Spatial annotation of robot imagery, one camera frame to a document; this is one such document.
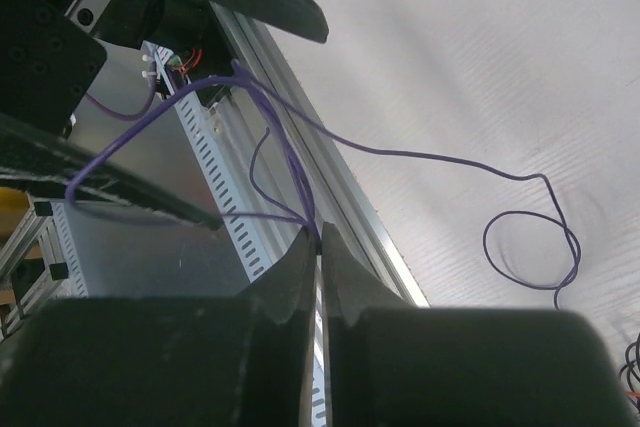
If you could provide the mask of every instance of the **screw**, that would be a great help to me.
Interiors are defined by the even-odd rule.
[[[13,47],[9,47],[9,59],[14,61],[17,64],[21,64],[25,60],[27,60],[27,51],[24,50],[23,47],[18,45],[14,45]]]
[[[98,64],[93,60],[87,62],[87,72],[89,72],[89,75],[95,75],[98,72]]]
[[[71,94],[73,94],[74,97],[80,97],[83,93],[84,89],[81,85],[74,84],[71,86]]]
[[[62,52],[64,49],[64,41],[57,35],[49,37],[48,44],[51,52]]]
[[[42,60],[34,60],[33,63],[31,64],[31,72],[33,72],[36,75],[46,74],[48,70],[49,70],[49,66],[47,65],[46,62]]]
[[[80,9],[78,15],[76,15],[78,22],[84,26],[89,26],[93,23],[93,12],[89,9]]]
[[[53,14],[46,7],[36,7],[34,15],[40,25],[49,25],[53,21]]]

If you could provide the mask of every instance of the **purple wire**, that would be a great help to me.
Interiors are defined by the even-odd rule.
[[[311,186],[309,184],[309,180],[306,176],[305,170],[296,154],[295,150],[289,143],[286,132],[280,121],[278,114],[271,105],[269,99],[258,89],[251,85],[251,82],[254,80],[254,77],[247,73],[242,68],[239,67],[239,63],[233,62],[233,68],[236,72],[238,78],[246,81],[245,89],[247,93],[258,107],[260,113],[264,117],[267,125],[269,125],[276,137],[278,138],[280,145],[282,146],[283,153],[285,155],[285,159],[287,160],[287,167],[289,168],[289,173],[291,174],[291,178],[293,179],[294,186],[298,193],[298,197],[302,204],[302,208],[305,213],[305,217],[307,220],[307,225],[312,231],[312,234],[315,240],[320,243],[321,236],[320,231],[315,223],[315,203],[313,199],[313,192],[311,191]]]
[[[269,134],[270,133],[271,133],[271,131],[269,130],[269,128],[267,128],[267,130],[265,131],[265,133],[262,136],[262,138],[256,144],[256,148],[253,151],[253,156],[251,157],[251,165],[249,166],[249,181],[251,182],[251,185],[253,186],[253,188],[258,192],[258,194],[260,194],[260,196],[264,200],[266,200],[270,204],[275,205],[276,207],[284,210],[288,214],[292,215],[294,218],[297,218],[297,219],[300,219],[300,220],[304,220],[304,218],[300,214],[298,214],[296,211],[294,211],[293,209],[290,209],[289,207],[287,207],[286,205],[282,204],[281,202],[278,202],[273,197],[270,197],[269,194],[267,194],[262,189],[262,187],[260,187],[258,185],[258,183],[256,182],[256,179],[255,179],[256,161],[258,159],[258,154],[260,153],[260,149],[262,148],[262,145],[266,142],[266,140],[269,138]]]
[[[149,72],[157,75],[158,66],[155,61],[149,64]],[[85,94],[85,97],[89,100],[89,102],[91,102],[93,105],[95,105],[98,109],[100,109],[102,112],[107,114],[109,117],[113,117],[114,119],[122,120],[124,122],[134,122],[136,120],[140,120],[142,117],[147,115],[147,112],[149,112],[149,109],[153,104],[153,100],[155,99],[155,96],[156,96],[156,76],[155,75],[149,76],[149,83],[150,85],[149,85],[149,93],[147,94],[147,100],[145,101],[142,109],[140,109],[135,114],[121,114],[120,112],[111,110],[109,107],[103,105],[98,100],[96,100],[89,93]]]
[[[126,132],[124,132],[120,137],[115,139],[111,144],[109,144],[102,152],[96,155],[93,159],[87,163],[80,171],[69,181],[67,187],[65,189],[65,201],[73,208],[77,208],[76,204],[76,195],[75,191],[79,188],[86,180],[86,178],[93,172],[95,169],[104,164],[109,157],[111,157],[115,152],[124,147],[128,142],[131,141],[134,137],[136,137],[140,132],[146,129],[153,121],[158,119],[162,114],[168,111],[171,107],[173,107],[178,101],[183,99],[185,96],[190,94],[191,92],[195,92],[196,90],[203,89],[206,87],[210,87],[212,85],[222,84],[229,86],[236,86],[246,88],[248,86],[247,82],[242,79],[237,79],[235,77],[219,77],[219,76],[211,76],[205,79],[196,80],[181,90],[176,92],[170,98],[164,100],[158,105],[158,107],[143,117],[139,122],[135,125],[131,126]],[[271,214],[263,214],[259,212],[230,212],[230,213],[222,213],[222,217],[252,217],[256,219],[265,219],[265,220],[277,220],[281,222],[288,222],[299,225],[306,225],[307,222],[304,219],[299,218],[290,218],[284,217],[281,215],[271,215]]]
[[[484,233],[482,235],[482,246],[484,249],[484,254],[485,257],[487,258],[487,261],[489,262],[489,264],[491,265],[491,267],[501,276],[505,277],[506,279],[515,282],[519,285],[522,285],[524,287],[527,287],[529,289],[533,289],[533,290],[546,290],[546,291],[553,291],[553,305],[556,309],[560,308],[559,302],[558,302],[558,296],[560,294],[560,291],[562,289],[564,289],[565,287],[567,287],[569,284],[571,284],[577,277],[578,275],[578,267],[580,265],[580,261],[582,259],[582,248],[580,246],[580,242],[578,241],[578,238],[576,237],[576,235],[573,233],[573,231],[569,228],[568,224],[567,224],[567,220],[565,218],[564,212],[562,211],[562,208],[560,207],[560,203],[558,202],[558,199],[556,197],[556,194],[553,190],[553,187],[551,186],[551,182],[549,181],[549,178],[541,173],[535,173],[535,174],[530,174],[530,175],[512,175],[509,174],[507,172],[503,172],[501,170],[498,170],[494,167],[491,167],[489,165],[486,164],[482,164],[480,162],[476,162],[473,160],[466,160],[466,159],[460,159],[458,157],[449,157],[446,155],[438,155],[438,154],[429,154],[429,153],[423,153],[423,152],[413,152],[413,151],[408,151],[408,150],[391,150],[391,149],[376,149],[373,147],[368,147],[366,145],[362,145],[362,144],[358,144],[356,142],[353,142],[351,140],[345,139],[344,137],[340,137],[337,134],[334,134],[333,132],[331,132],[330,130],[328,130],[324,125],[320,124],[319,122],[316,122],[315,120],[311,119],[307,114],[305,114],[302,110],[300,110],[299,108],[293,106],[291,103],[289,103],[286,99],[284,99],[282,96],[280,96],[277,92],[275,92],[273,89],[269,88],[267,85],[265,85],[264,83],[260,82],[258,79],[256,79],[250,72],[246,71],[239,63],[234,61],[234,69],[236,69],[237,72],[242,72],[243,74],[243,78],[246,78],[247,80],[250,80],[255,86],[259,87],[260,89],[262,89],[264,92],[266,92],[267,94],[269,94],[271,97],[273,97],[275,100],[277,100],[280,104],[282,104],[282,106],[288,110],[289,112],[295,114],[296,116],[298,116],[300,119],[302,119],[304,122],[306,122],[307,124],[309,124],[311,127],[313,127],[315,130],[317,130],[318,132],[322,133],[323,135],[326,135],[327,137],[333,139],[334,141],[346,145],[347,147],[350,147],[352,149],[355,150],[359,150],[361,152],[366,152],[368,154],[373,154],[373,155],[381,155],[381,156],[390,156],[390,157],[409,157],[409,158],[416,158],[416,159],[423,159],[423,160],[434,160],[434,161],[438,161],[438,162],[447,162],[447,163],[451,163],[451,164],[457,164],[457,165],[465,165],[467,167],[474,167],[480,170],[484,170],[486,172],[489,172],[491,174],[497,175],[499,177],[502,177],[504,179],[507,180],[513,180],[516,182],[526,182],[529,180],[542,180],[545,184],[545,187],[547,189],[547,192],[549,193],[549,197],[551,198],[551,201],[553,203],[553,206],[555,207],[556,213],[558,214],[559,220],[556,220],[552,217],[546,216],[546,215],[542,215],[539,214],[537,212],[530,212],[530,211],[526,211],[526,210],[517,210],[517,211],[507,211],[507,212],[502,212],[501,214],[496,215],[495,217],[493,217],[489,223],[487,224],[487,226],[484,229]],[[565,235],[565,239],[567,241],[567,245],[569,247],[569,251],[571,253],[571,257],[573,259],[573,265],[571,266],[571,269],[569,270],[569,272],[567,273],[567,275],[556,285],[553,286],[546,286],[546,285],[536,285],[536,284],[531,284],[529,282],[525,282],[522,280],[519,280],[513,276],[508,275],[507,273],[505,273],[504,271],[502,271],[493,261],[493,258],[491,257],[491,254],[489,253],[489,249],[487,247],[487,236],[489,233],[489,230],[491,229],[491,227],[493,226],[493,224],[498,221],[499,219],[506,217],[506,216],[510,216],[510,215],[527,215],[527,216],[533,216],[533,217],[538,217],[544,220],[547,220],[549,222],[552,222],[556,225],[558,225],[560,228],[562,228],[564,235]]]

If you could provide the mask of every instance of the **purple cable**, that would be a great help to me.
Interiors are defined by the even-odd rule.
[[[297,218],[297,219],[300,219],[300,220],[304,220],[304,218],[300,214],[298,214],[296,211],[294,211],[293,209],[290,209],[289,207],[287,207],[286,205],[282,204],[281,202],[278,202],[273,197],[270,197],[269,194],[267,194],[262,189],[262,187],[260,187],[258,185],[258,183],[256,182],[256,179],[255,179],[256,161],[258,159],[258,154],[260,153],[260,149],[262,148],[262,145],[266,142],[266,140],[269,138],[269,134],[270,133],[271,133],[271,131],[269,130],[269,128],[267,128],[267,130],[265,131],[265,133],[262,136],[262,138],[258,141],[255,150],[253,151],[253,156],[251,157],[251,165],[249,167],[249,181],[251,182],[252,187],[258,192],[258,194],[260,194],[260,196],[264,200],[266,200],[270,204],[275,205],[276,207],[284,210],[288,214],[292,215],[294,218]]]
[[[147,114],[147,112],[149,112],[149,109],[151,108],[151,105],[153,104],[153,99],[156,96],[156,75],[158,73],[158,66],[157,66],[155,61],[153,61],[153,62],[151,62],[151,64],[149,64],[149,72],[151,72],[152,75],[149,76],[149,84],[150,85],[149,85],[149,93],[147,94],[147,100],[145,101],[144,106],[142,107],[142,109],[140,109],[135,114],[121,114],[120,112],[116,112],[114,110],[111,110],[109,107],[106,107],[105,105],[101,104],[98,100],[96,100],[89,93],[85,94],[85,97],[93,105],[95,105],[98,109],[100,109],[102,112],[107,114],[109,117],[113,117],[114,119],[122,120],[124,122],[134,122],[136,120],[140,120],[142,117],[144,117]]]
[[[275,109],[273,108],[273,106],[271,106],[265,95],[253,87],[247,88],[247,92],[253,99],[256,106],[260,109],[260,112],[263,114],[267,123],[271,125],[271,127],[276,132],[276,136],[278,137],[278,140],[282,145],[283,152],[287,160],[287,166],[289,167],[291,178],[293,179],[296,191],[298,192],[298,197],[300,198],[300,202],[302,203],[302,208],[305,212],[307,225],[311,229],[316,241],[320,242],[320,232],[315,223],[315,205],[313,204],[313,197],[305,188],[305,184],[308,186],[309,182],[306,179],[306,174],[304,174],[304,168],[300,163],[300,159],[296,155],[291,144],[289,144],[286,133],[284,132],[284,128],[282,127],[282,124],[277,117],[277,113],[275,112]]]
[[[158,108],[147,114],[143,117],[139,122],[130,127],[126,132],[124,132],[120,137],[115,139],[111,144],[109,144],[102,152],[96,155],[87,165],[85,165],[80,171],[69,181],[67,187],[65,189],[64,197],[65,201],[73,208],[77,208],[76,205],[76,195],[75,191],[82,182],[93,172],[95,169],[104,164],[109,157],[111,157],[115,152],[124,147],[128,142],[131,141],[136,135],[142,132],[145,128],[147,128],[154,120],[164,114],[167,110],[173,107],[180,99],[184,98],[191,92],[195,92],[196,90],[203,89],[206,87],[210,87],[212,85],[222,84],[236,87],[247,87],[247,82],[241,79],[237,79],[235,77],[219,77],[219,76],[211,76],[206,79],[196,80],[184,88],[176,92],[170,98],[164,100],[160,103]],[[289,222],[293,224],[306,225],[307,222],[304,219],[299,218],[290,218],[284,217],[281,215],[271,215],[271,214],[263,214],[259,212],[232,212],[232,213],[222,213],[222,217],[252,217],[256,219],[265,219],[265,220],[277,220],[281,222]]]
[[[491,267],[501,276],[505,277],[506,279],[515,282],[516,284],[522,285],[523,287],[527,287],[529,289],[533,289],[533,290],[542,290],[542,291],[553,291],[553,305],[556,309],[560,308],[560,305],[558,303],[558,296],[560,294],[560,291],[562,289],[564,289],[565,287],[567,287],[569,284],[571,284],[577,277],[578,275],[578,267],[580,265],[580,261],[582,259],[582,248],[580,246],[580,242],[578,241],[578,238],[576,237],[576,235],[573,233],[573,231],[569,228],[568,224],[567,224],[567,220],[565,218],[564,212],[562,210],[562,208],[560,207],[560,203],[558,202],[558,199],[556,197],[556,194],[553,190],[553,187],[551,186],[551,182],[549,181],[549,178],[541,173],[535,173],[535,174],[530,174],[530,175],[512,175],[509,174],[507,172],[503,172],[501,170],[498,170],[494,167],[491,167],[489,165],[486,164],[482,164],[480,162],[476,162],[473,160],[466,160],[466,159],[460,159],[458,157],[449,157],[446,155],[438,155],[438,154],[429,154],[429,153],[423,153],[423,152],[413,152],[413,151],[408,151],[408,150],[390,150],[390,149],[376,149],[373,147],[368,147],[366,145],[362,145],[362,144],[358,144],[356,142],[352,142],[348,139],[345,139],[344,137],[340,137],[337,134],[334,134],[333,132],[331,132],[330,130],[328,130],[324,125],[320,124],[319,122],[316,122],[315,120],[311,119],[307,114],[305,114],[302,110],[300,110],[299,108],[293,106],[291,103],[289,103],[286,99],[284,99],[282,96],[280,96],[277,92],[275,92],[273,89],[269,88],[267,85],[263,84],[262,82],[260,82],[258,79],[256,79],[250,72],[247,72],[239,63],[234,61],[234,69],[236,69],[236,71],[238,72],[242,72],[243,74],[243,78],[246,78],[247,80],[250,80],[256,87],[259,87],[260,89],[262,89],[264,92],[266,92],[267,94],[269,94],[271,97],[273,97],[275,100],[277,100],[280,104],[282,104],[282,106],[288,110],[289,112],[295,114],[296,116],[298,116],[300,119],[302,119],[304,122],[306,122],[307,124],[309,124],[311,127],[313,127],[315,130],[317,130],[318,132],[320,132],[323,135],[326,135],[327,137],[333,139],[334,141],[346,145],[347,147],[350,147],[352,149],[355,150],[359,150],[361,152],[366,152],[368,154],[374,154],[374,155],[381,155],[381,156],[390,156],[390,157],[409,157],[409,158],[416,158],[416,159],[423,159],[423,160],[434,160],[434,161],[438,161],[438,162],[447,162],[447,163],[451,163],[451,164],[457,164],[457,165],[465,165],[467,167],[474,167],[476,169],[480,169],[480,170],[484,170],[486,172],[489,172],[491,174],[497,175],[498,177],[502,177],[504,179],[507,180],[512,180],[512,181],[516,181],[516,182],[526,182],[529,180],[542,180],[545,184],[545,187],[547,189],[547,192],[549,193],[549,197],[551,198],[551,202],[553,203],[553,206],[555,207],[556,213],[558,214],[559,220],[556,220],[552,217],[543,215],[543,214],[539,214],[537,212],[530,212],[530,211],[526,211],[526,210],[515,210],[515,211],[507,211],[507,212],[502,212],[501,214],[496,215],[495,217],[493,217],[489,223],[487,224],[487,226],[484,229],[483,235],[482,235],[482,247],[484,249],[484,254],[485,257],[487,259],[487,261],[489,262],[489,264],[491,265]],[[571,266],[569,272],[567,273],[567,275],[556,285],[553,286],[548,286],[548,285],[536,285],[536,284],[531,284],[529,282],[525,282],[522,281],[520,279],[517,279],[507,273],[505,273],[504,271],[502,271],[493,261],[493,258],[491,257],[491,254],[489,253],[489,249],[487,247],[487,236],[489,233],[489,230],[491,229],[491,227],[493,226],[493,224],[500,220],[503,217],[507,217],[510,215],[526,215],[526,216],[531,216],[531,217],[537,217],[543,220],[547,220],[555,225],[558,225],[562,230],[563,233],[565,235],[565,239],[567,241],[567,245],[569,247],[569,251],[571,253],[571,257],[573,259],[573,265]]]

